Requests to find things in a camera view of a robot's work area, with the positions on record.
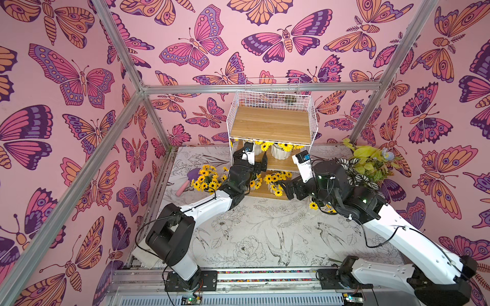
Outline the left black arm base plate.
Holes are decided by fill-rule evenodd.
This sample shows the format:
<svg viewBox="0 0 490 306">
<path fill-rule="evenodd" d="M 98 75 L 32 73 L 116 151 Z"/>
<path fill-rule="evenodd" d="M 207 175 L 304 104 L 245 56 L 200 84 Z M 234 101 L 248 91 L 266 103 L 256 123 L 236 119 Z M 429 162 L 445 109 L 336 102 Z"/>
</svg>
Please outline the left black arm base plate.
<svg viewBox="0 0 490 306">
<path fill-rule="evenodd" d="M 176 272 L 169 272 L 165 279 L 166 292 L 216 291 L 217 285 L 217 270 L 198 269 L 189 280 L 184 280 Z"/>
</svg>

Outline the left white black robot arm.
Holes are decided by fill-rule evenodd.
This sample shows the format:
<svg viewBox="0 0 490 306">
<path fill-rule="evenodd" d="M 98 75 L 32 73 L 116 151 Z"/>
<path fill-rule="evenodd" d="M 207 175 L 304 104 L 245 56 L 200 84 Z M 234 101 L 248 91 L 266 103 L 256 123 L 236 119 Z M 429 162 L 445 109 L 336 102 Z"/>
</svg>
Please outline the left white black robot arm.
<svg viewBox="0 0 490 306">
<path fill-rule="evenodd" d="M 153 222 L 145 243 L 185 283 L 200 279 L 201 270 L 188 254 L 194 231 L 202 223 L 227 212 L 242 202 L 251 191 L 254 175 L 267 170 L 268 157 L 255 161 L 253 145 L 246 144 L 233 153 L 233 165 L 220 187 L 208 187 L 211 195 L 190 205 L 166 205 Z"/>
</svg>

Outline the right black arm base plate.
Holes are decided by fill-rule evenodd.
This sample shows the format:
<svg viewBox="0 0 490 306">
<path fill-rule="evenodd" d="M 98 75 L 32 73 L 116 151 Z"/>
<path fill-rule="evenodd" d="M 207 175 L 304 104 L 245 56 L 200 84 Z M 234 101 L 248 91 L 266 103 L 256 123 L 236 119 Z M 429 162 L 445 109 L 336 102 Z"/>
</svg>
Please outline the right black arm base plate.
<svg viewBox="0 0 490 306">
<path fill-rule="evenodd" d="M 316 271 L 316 279 L 322 289 L 371 289 L 371 284 L 362 284 L 354 276 L 351 270 L 331 266 Z"/>
</svg>

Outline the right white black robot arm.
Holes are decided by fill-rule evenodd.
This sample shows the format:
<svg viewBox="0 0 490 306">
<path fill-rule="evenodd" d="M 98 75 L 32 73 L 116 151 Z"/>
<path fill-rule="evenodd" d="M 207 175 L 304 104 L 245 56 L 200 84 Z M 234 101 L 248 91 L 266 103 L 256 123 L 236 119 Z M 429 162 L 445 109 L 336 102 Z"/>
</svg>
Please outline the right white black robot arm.
<svg viewBox="0 0 490 306">
<path fill-rule="evenodd" d="M 300 176 L 284 183 L 288 199 L 312 197 L 330 205 L 347 221 L 370 230 L 405 255 L 408 265 L 388 265 L 347 256 L 334 280 L 345 289 L 380 285 L 415 296 L 424 305 L 464 305 L 471 300 L 477 262 L 456 255 L 427 238 L 373 190 L 348 181 L 346 168 L 335 160 L 312 165 L 302 152 L 293 158 Z"/>
</svg>

